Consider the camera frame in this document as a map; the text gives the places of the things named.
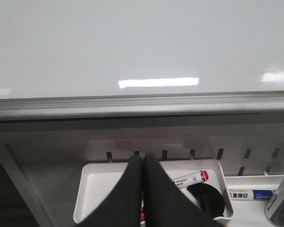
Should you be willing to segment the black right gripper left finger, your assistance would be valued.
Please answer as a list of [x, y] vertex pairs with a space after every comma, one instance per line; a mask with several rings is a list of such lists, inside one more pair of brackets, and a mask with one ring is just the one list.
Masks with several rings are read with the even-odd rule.
[[138, 227], [141, 222], [142, 160], [132, 155], [108, 196], [78, 227]]

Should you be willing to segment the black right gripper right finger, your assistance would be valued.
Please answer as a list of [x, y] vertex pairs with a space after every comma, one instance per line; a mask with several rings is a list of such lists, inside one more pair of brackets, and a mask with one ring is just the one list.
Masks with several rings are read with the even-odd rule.
[[157, 157], [143, 161], [144, 214], [147, 227], [221, 227], [172, 182]]

